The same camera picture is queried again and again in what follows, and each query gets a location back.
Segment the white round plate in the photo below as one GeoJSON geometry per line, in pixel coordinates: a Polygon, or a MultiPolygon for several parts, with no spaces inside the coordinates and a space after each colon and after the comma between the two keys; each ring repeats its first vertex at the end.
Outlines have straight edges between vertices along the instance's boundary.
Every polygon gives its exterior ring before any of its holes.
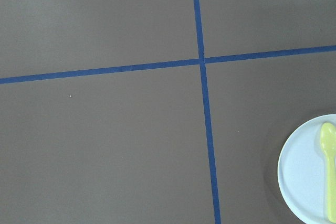
{"type": "Polygon", "coordinates": [[[300,125],[285,141],[278,159],[281,195],[304,223],[332,223],[327,217],[326,159],[320,147],[325,122],[335,126],[335,115],[318,116],[300,125]]]}

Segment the yellow plastic spoon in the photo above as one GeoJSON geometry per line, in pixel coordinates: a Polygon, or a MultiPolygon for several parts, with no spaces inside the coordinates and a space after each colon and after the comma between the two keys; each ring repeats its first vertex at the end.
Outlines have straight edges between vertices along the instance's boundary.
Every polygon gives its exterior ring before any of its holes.
{"type": "Polygon", "coordinates": [[[335,126],[323,123],[320,130],[320,147],[325,156],[327,183],[327,217],[335,223],[335,126]]]}

